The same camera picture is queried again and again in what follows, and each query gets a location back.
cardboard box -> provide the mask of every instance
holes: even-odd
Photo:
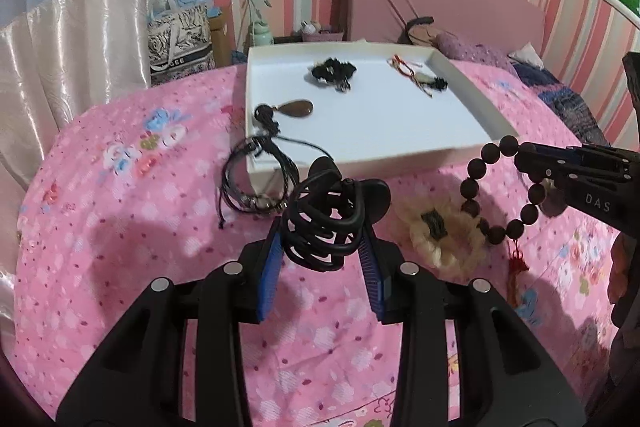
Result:
[[[230,7],[223,7],[220,15],[209,19],[213,59],[216,61],[217,68],[225,68],[231,65],[231,45],[229,44],[226,25],[230,12]]]

red tassel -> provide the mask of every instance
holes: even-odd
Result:
[[[514,241],[516,246],[513,254],[511,253],[511,246],[509,247],[509,272],[507,279],[507,302],[512,308],[517,308],[520,303],[518,302],[518,275],[522,272],[529,271],[527,263],[524,262],[524,256],[522,250],[518,247],[517,240]]]

brown pendant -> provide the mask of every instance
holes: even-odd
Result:
[[[310,100],[292,100],[282,105],[274,105],[272,109],[292,118],[305,118],[313,112],[314,105]]]

basket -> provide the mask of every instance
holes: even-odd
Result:
[[[303,42],[339,42],[344,37],[344,32],[339,33],[312,33],[307,35],[302,33]]]

pink headboard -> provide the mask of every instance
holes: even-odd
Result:
[[[505,53],[542,47],[543,12],[525,0],[350,0],[349,40],[398,42],[406,23],[432,16],[435,25],[473,44]]]

